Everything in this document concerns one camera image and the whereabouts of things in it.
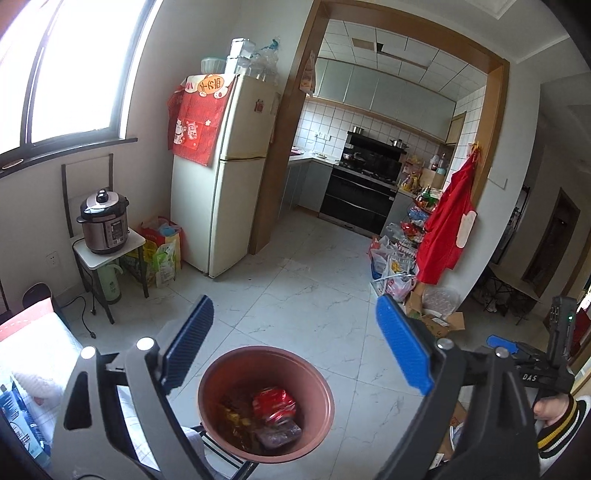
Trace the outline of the person's right hand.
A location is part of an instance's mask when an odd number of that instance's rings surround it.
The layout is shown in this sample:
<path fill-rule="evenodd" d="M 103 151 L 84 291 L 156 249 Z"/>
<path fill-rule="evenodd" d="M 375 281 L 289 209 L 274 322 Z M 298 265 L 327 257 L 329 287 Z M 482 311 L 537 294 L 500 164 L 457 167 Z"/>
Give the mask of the person's right hand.
<path fill-rule="evenodd" d="M 569 394 L 541 398 L 533 406 L 534 417 L 543 421 L 546 427 L 552 426 L 563 417 L 569 404 Z"/>

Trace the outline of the striped white sleeve forearm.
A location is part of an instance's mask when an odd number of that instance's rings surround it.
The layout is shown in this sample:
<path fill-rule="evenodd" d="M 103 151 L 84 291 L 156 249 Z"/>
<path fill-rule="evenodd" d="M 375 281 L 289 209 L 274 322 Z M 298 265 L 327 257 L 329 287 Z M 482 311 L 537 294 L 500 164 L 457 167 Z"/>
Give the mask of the striped white sleeve forearm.
<path fill-rule="evenodd" d="M 590 478 L 590 396 L 570 395 L 570 404 L 554 425 L 537 437 L 541 479 Z"/>

